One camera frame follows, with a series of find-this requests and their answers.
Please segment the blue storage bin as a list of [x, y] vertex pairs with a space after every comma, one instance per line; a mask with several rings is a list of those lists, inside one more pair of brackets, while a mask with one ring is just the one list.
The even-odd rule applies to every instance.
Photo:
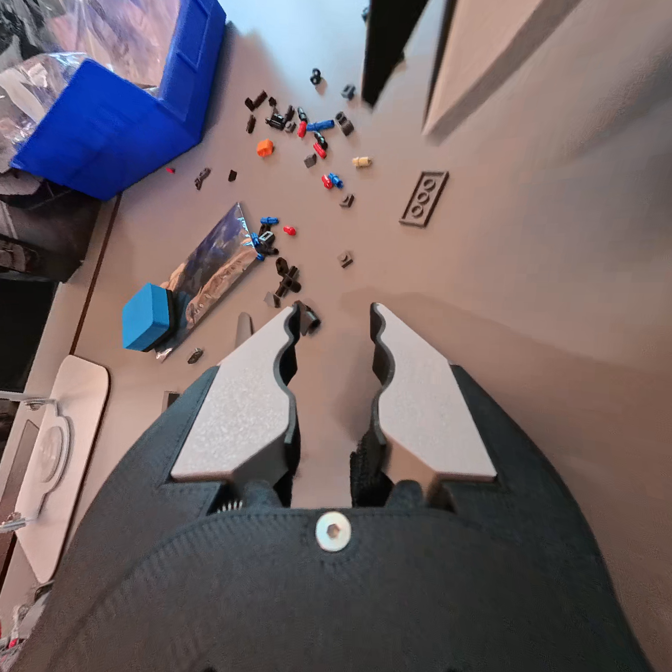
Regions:
[[85, 59], [9, 167], [107, 200], [197, 145], [225, 19], [181, 2], [157, 96]]

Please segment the blue foam block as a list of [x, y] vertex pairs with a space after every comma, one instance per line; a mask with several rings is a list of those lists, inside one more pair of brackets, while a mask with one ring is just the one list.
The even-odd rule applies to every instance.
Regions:
[[147, 283], [122, 310], [122, 347], [148, 352], [162, 344], [177, 324], [171, 290]]

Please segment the cluster of small assorted pieces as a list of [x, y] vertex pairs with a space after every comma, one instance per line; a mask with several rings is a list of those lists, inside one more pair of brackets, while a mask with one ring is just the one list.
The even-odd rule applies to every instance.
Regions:
[[[309, 81], [316, 88], [320, 86], [324, 81], [321, 70], [313, 68], [309, 77]], [[341, 96], [344, 97], [347, 102], [351, 102], [355, 96], [355, 93], [355, 85], [346, 85], [341, 91]], [[246, 97], [244, 101], [245, 107], [251, 113], [246, 125], [246, 132], [248, 134], [252, 134], [256, 127], [255, 111], [261, 106], [262, 103], [266, 101], [269, 102], [269, 105], [271, 105], [272, 108], [271, 116], [265, 119], [265, 123], [270, 128], [289, 133], [294, 133], [296, 130], [296, 135], [299, 139], [305, 138], [307, 133], [313, 134], [315, 139], [313, 148], [315, 151], [305, 160], [304, 163], [307, 165], [307, 167], [312, 167], [316, 163], [317, 156], [320, 156], [322, 159], [326, 157], [328, 142], [324, 139], [322, 131], [331, 130], [338, 125], [343, 134], [349, 136], [354, 130], [350, 119], [348, 119], [347, 115], [344, 114], [343, 111], [339, 111], [334, 118], [320, 120], [317, 122], [309, 122], [308, 116], [302, 107], [293, 107], [289, 105], [286, 113], [280, 114], [276, 109], [275, 98], [269, 97], [266, 91], [262, 90], [254, 99]], [[298, 125], [294, 122], [294, 116], [298, 117]]]

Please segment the silver foil bag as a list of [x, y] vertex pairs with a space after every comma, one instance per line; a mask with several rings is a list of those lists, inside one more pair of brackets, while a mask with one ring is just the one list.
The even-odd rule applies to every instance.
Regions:
[[192, 331], [258, 264], [261, 255], [253, 238], [257, 231], [247, 222], [244, 207], [235, 202], [205, 238], [171, 274], [165, 284], [174, 324], [155, 347], [163, 362], [189, 338]]

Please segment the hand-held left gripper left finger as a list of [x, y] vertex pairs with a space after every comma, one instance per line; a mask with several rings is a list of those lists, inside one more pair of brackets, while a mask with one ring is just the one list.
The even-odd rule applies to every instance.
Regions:
[[300, 307], [281, 311], [220, 361], [171, 469], [178, 483], [219, 481], [238, 492], [267, 482], [291, 505], [300, 461], [296, 398]]

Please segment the grey plate with three holes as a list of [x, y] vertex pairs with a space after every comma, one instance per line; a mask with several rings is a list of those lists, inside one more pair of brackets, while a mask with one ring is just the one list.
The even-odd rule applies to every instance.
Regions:
[[399, 224], [426, 228], [448, 181], [449, 171], [422, 171]]

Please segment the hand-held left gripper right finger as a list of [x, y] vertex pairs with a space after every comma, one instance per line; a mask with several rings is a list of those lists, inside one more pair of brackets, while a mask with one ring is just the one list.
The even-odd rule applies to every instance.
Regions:
[[374, 374], [372, 432], [382, 474], [412, 481], [432, 499], [444, 482], [497, 480], [451, 362], [380, 302], [370, 307]]

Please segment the dark grey cone piece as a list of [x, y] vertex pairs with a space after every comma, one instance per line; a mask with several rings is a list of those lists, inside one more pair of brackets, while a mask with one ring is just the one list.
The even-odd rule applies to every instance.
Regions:
[[321, 326], [321, 319], [312, 307], [300, 300], [294, 301], [293, 306], [298, 310], [298, 324], [301, 337], [313, 334]]

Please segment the clear plastic bags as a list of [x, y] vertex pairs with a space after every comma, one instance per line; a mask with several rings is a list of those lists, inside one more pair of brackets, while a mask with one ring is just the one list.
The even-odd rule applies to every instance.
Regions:
[[2, 1], [1, 174], [85, 59], [157, 96], [180, 1]]

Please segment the partly built toy vehicle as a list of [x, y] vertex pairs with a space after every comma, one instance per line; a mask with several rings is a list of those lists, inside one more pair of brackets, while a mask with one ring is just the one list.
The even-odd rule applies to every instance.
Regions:
[[1, 638], [1, 671], [11, 671], [44, 612], [54, 583], [52, 580], [39, 585], [32, 602], [21, 604], [13, 610], [13, 625], [9, 635]]

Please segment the white book stand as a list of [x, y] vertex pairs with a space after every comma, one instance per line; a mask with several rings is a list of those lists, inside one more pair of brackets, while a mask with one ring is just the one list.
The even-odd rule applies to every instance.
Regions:
[[102, 366], [68, 355], [50, 392], [1, 391], [1, 399], [44, 409], [23, 476], [13, 531], [39, 583], [51, 581], [63, 554], [83, 477], [110, 389]]

